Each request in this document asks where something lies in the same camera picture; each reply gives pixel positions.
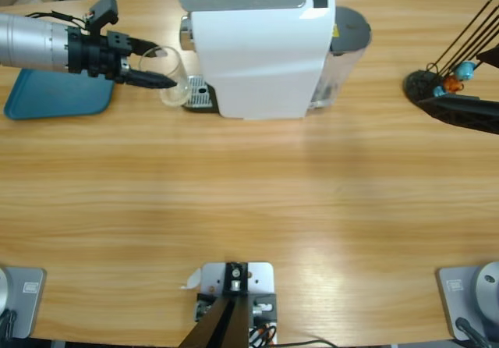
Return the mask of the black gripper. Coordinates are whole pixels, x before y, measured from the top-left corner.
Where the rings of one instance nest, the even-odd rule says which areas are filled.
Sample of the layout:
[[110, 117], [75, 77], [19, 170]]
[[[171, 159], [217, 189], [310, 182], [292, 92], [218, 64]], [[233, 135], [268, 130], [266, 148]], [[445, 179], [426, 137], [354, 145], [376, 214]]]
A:
[[153, 41], [108, 31], [104, 35], [82, 34], [79, 28], [67, 29], [67, 70], [80, 74], [84, 70], [89, 77], [103, 76], [106, 80], [125, 81], [128, 85], [148, 89], [169, 89], [176, 82], [160, 73], [139, 71], [122, 67], [128, 63], [131, 53], [147, 58], [166, 56], [163, 48]]

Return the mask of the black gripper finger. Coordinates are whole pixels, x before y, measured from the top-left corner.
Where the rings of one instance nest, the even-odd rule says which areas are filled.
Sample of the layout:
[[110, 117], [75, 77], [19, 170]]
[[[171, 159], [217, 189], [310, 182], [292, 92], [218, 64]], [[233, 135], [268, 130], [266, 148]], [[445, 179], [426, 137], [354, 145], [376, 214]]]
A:
[[479, 64], [488, 64], [490, 66], [499, 68], [499, 45], [487, 51], [483, 51], [476, 56]]
[[460, 94], [446, 94], [419, 100], [416, 105], [443, 123], [498, 134], [497, 101]]

